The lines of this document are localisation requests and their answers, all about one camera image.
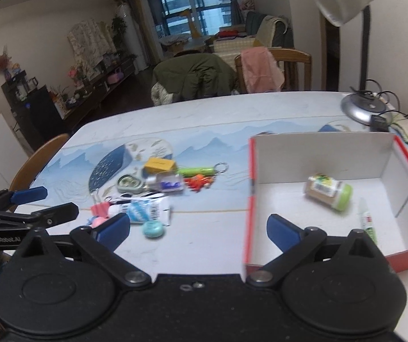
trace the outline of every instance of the red cloth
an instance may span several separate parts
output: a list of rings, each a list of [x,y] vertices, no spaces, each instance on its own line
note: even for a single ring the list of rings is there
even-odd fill
[[[263,46],[242,50],[242,71],[247,92],[281,91],[285,76],[271,52]]]

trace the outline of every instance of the green cap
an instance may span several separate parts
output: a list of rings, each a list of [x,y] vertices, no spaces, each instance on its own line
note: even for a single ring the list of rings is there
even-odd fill
[[[342,190],[337,196],[336,202],[332,205],[337,211],[344,211],[348,207],[348,203],[353,195],[353,187],[349,184],[342,184]]]

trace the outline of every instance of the green jacket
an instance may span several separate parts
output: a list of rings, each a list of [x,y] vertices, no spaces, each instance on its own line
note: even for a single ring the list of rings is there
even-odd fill
[[[238,89],[237,74],[214,54],[187,54],[159,63],[153,84],[173,93],[173,102],[230,95]]]

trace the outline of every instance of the orange toy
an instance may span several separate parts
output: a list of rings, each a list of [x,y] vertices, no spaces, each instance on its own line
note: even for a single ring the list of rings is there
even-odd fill
[[[187,177],[183,179],[186,185],[193,190],[193,192],[199,192],[202,187],[209,188],[214,182],[214,178],[211,176],[204,176],[203,174],[197,174],[193,177]]]

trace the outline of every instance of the tube of cream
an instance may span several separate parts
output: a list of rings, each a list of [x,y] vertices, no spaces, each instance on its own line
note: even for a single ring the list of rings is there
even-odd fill
[[[109,207],[109,218],[125,213],[131,223],[145,223],[158,220],[163,225],[170,225],[170,203],[167,196],[160,198],[130,198],[129,203],[114,204]]]
[[[376,244],[376,235],[375,235],[375,228],[372,221],[372,216],[369,212],[369,208],[367,207],[367,202],[364,198],[361,198],[359,201],[359,216],[361,219],[361,224],[363,230],[369,235],[369,237],[373,240]]]

